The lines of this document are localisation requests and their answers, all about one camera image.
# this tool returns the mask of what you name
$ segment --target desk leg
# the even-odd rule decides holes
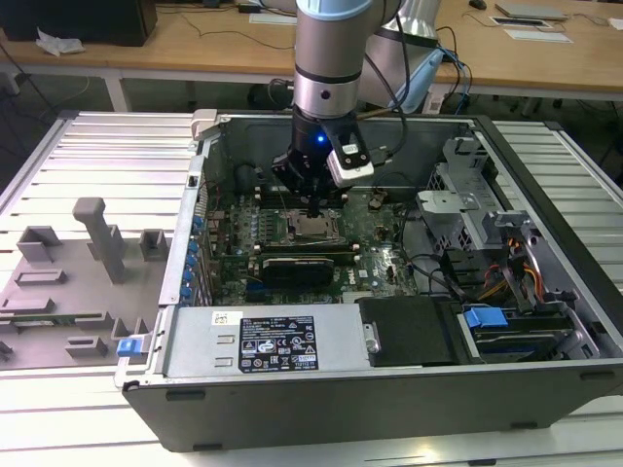
[[[186,81],[186,100],[188,101],[188,110],[195,112],[197,110],[197,87],[194,81]]]
[[[0,90],[5,90],[9,95],[19,94],[19,85],[13,73],[0,73]]]
[[[526,101],[526,104],[524,105],[524,110],[522,110],[522,117],[524,118],[530,117],[531,114],[534,113],[536,106],[541,100],[543,99],[540,97],[529,97],[528,100]]]
[[[424,101],[424,106],[421,109],[421,112],[428,115],[439,114],[441,111],[441,104],[443,104],[445,97],[445,90],[432,85],[428,89],[428,94],[426,95],[426,100]]]
[[[132,108],[128,96],[124,90],[124,83],[121,78],[104,78],[110,101],[113,103],[115,112],[131,112]]]

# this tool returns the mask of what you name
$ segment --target robotic arm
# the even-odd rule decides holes
[[[272,0],[264,4],[288,10],[284,1]],[[438,0],[432,1],[435,5],[434,34]],[[374,173],[370,151],[354,114],[366,45],[371,35],[399,11],[402,14],[407,4],[413,6],[414,3],[420,2],[297,0],[292,143],[284,155],[274,159],[273,172],[291,193],[308,205],[312,217],[318,215],[327,199],[340,196],[356,180]],[[414,19],[417,22],[416,18],[406,17],[405,24]],[[388,29],[382,36],[392,32]],[[393,64],[404,76],[403,55],[399,56],[400,65]],[[385,91],[381,99],[386,98]]]

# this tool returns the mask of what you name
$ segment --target barcode label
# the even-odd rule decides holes
[[[240,324],[242,311],[212,311],[212,326],[232,326]]]

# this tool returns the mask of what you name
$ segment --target paper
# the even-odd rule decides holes
[[[46,34],[39,28],[37,32],[39,32],[39,39],[36,43],[48,54],[60,56],[60,54],[77,54],[85,51],[80,39],[60,39]]]
[[[609,22],[610,26],[612,26],[617,31],[620,31],[621,29],[623,29],[623,19],[609,18],[607,22]]]
[[[504,29],[504,32],[518,41],[573,43],[569,37],[560,32],[515,31],[512,29]]]
[[[291,24],[296,25],[296,17],[285,17],[274,13],[254,13],[249,15],[249,22],[262,24]]]

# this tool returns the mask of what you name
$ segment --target blue drive latch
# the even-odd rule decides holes
[[[474,306],[463,314],[470,328],[507,327],[508,321],[502,308],[496,306]]]
[[[141,347],[143,346],[142,338],[125,338],[119,341],[117,345],[118,357],[140,357]]]

